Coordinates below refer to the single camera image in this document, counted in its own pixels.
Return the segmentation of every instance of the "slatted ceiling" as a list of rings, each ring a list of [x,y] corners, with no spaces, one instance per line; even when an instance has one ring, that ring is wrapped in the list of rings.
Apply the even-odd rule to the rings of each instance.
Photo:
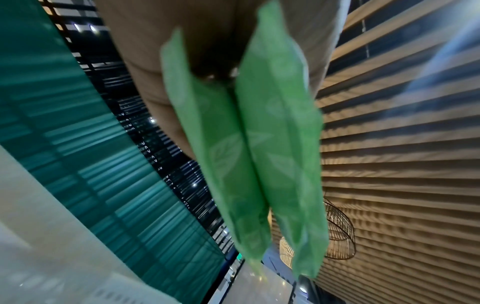
[[[441,9],[442,7],[454,1],[456,0],[423,0],[410,9],[337,47],[331,56],[331,60],[335,60],[358,48],[361,48],[368,43],[371,43],[378,38],[381,38],[415,20],[420,19],[421,17]]]
[[[392,1],[394,0],[370,0],[347,16],[343,30],[345,31],[357,23],[362,22],[363,19],[384,8]]]
[[[476,4],[424,0],[336,54],[453,3]],[[330,74],[318,93],[323,189],[351,219],[357,255],[325,259],[315,281],[352,303],[480,303],[480,35],[477,24],[436,56],[474,20],[448,18]],[[275,217],[272,236],[278,245]]]

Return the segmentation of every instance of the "green packet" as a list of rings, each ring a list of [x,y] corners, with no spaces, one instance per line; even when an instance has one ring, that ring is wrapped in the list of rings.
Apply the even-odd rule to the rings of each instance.
[[[271,207],[295,252],[294,273],[315,277],[329,243],[323,123],[278,2],[258,12],[234,92],[192,76],[180,30],[162,48],[161,63],[168,96],[236,248],[250,263],[262,259],[271,242]]]

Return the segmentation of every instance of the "beige surface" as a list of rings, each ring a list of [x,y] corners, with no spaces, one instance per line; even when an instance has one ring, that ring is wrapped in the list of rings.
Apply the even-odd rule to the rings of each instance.
[[[266,0],[97,0],[101,17],[151,114],[193,157],[163,86],[159,51],[181,27],[192,71],[227,78],[240,62]],[[288,30],[305,54],[316,92],[343,27],[350,0],[280,0]]]
[[[480,6],[453,4],[437,29],[327,76],[319,92],[324,192],[355,226],[357,254],[325,259],[316,282],[355,304],[480,303],[480,51],[441,55],[479,38]],[[429,61],[409,61],[430,48]],[[278,245],[275,217],[272,226]]]
[[[140,279],[0,146],[0,240]]]

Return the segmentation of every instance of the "green wall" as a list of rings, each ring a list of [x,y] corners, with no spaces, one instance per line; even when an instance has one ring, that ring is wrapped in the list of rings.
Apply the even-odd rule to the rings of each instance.
[[[4,1],[0,25],[0,144],[147,284],[199,303],[224,260],[214,240],[130,140],[38,0]]]

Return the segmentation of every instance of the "skin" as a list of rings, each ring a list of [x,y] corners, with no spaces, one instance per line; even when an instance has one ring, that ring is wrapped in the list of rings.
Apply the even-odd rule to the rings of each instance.
[[[163,85],[159,51],[183,29],[188,60],[199,78],[225,79],[238,66],[265,0],[96,0],[133,81],[160,128],[195,155]],[[308,63],[315,94],[325,77],[350,0],[281,0],[290,35]]]

